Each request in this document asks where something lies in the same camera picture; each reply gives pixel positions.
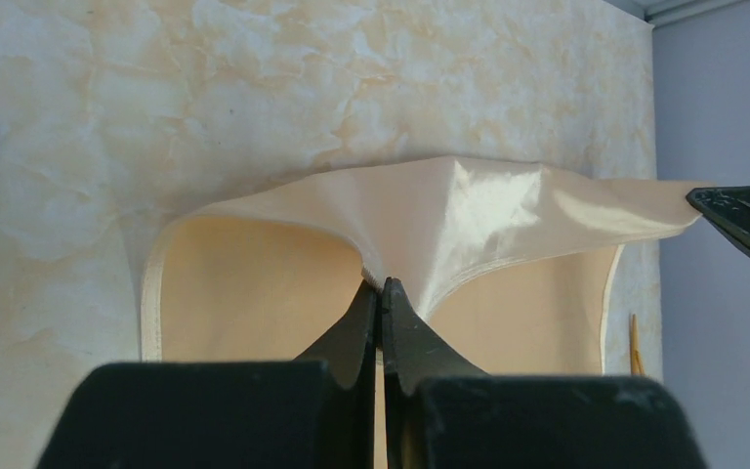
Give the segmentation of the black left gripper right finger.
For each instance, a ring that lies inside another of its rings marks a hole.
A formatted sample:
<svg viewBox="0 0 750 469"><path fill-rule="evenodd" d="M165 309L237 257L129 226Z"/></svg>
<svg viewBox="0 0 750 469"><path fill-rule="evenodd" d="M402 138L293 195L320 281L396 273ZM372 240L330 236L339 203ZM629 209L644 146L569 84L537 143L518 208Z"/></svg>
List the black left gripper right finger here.
<svg viewBox="0 0 750 469"><path fill-rule="evenodd" d="M702 468L688 419L639 376L492 375L414 311L381 296L386 455L392 468Z"/></svg>

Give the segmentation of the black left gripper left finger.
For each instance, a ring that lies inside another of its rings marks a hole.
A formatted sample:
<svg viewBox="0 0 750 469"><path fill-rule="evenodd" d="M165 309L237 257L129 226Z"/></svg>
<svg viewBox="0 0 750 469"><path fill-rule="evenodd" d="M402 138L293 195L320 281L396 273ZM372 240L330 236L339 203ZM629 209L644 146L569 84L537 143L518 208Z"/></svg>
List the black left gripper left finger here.
<svg viewBox="0 0 750 469"><path fill-rule="evenodd" d="M278 362L116 362L75 388L42 468L370 468L377 292Z"/></svg>

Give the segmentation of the orange cloth napkin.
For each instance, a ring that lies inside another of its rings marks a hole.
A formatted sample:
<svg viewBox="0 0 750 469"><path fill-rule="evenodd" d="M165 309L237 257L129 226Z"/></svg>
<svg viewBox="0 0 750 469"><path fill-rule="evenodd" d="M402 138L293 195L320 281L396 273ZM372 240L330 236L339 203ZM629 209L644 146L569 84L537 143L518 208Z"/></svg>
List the orange cloth napkin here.
<svg viewBox="0 0 750 469"><path fill-rule="evenodd" d="M360 284L383 290L394 277L422 321L485 371L600 375L621 251L691 226L691 189L443 156L212 203L151 250L142 355L291 359Z"/></svg>

